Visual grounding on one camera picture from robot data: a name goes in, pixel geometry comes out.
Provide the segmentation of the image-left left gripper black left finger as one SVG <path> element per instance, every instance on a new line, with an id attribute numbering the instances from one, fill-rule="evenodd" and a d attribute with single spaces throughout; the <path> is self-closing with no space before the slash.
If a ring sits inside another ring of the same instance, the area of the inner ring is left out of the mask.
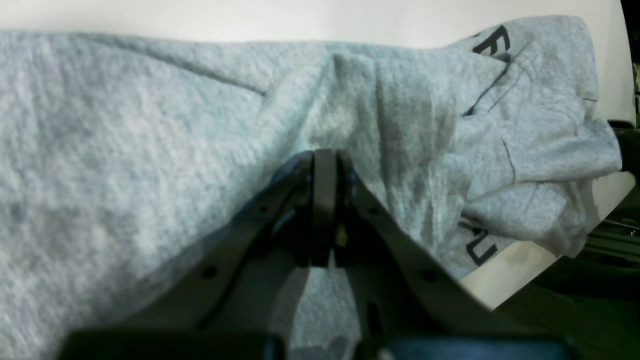
<path id="1" fill-rule="evenodd" d="M 290 274 L 307 267 L 314 237 L 312 151 L 295 155 L 230 223 L 214 246 L 157 301 L 125 325 L 137 330 L 267 332 Z"/>

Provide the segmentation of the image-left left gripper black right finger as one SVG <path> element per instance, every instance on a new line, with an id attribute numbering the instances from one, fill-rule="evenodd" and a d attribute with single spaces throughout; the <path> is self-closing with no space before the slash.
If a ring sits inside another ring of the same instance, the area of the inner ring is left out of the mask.
<path id="1" fill-rule="evenodd" d="M 487 310 L 403 232 L 336 153 L 336 264 L 345 269 L 364 336 L 523 336 L 528 330 Z"/>

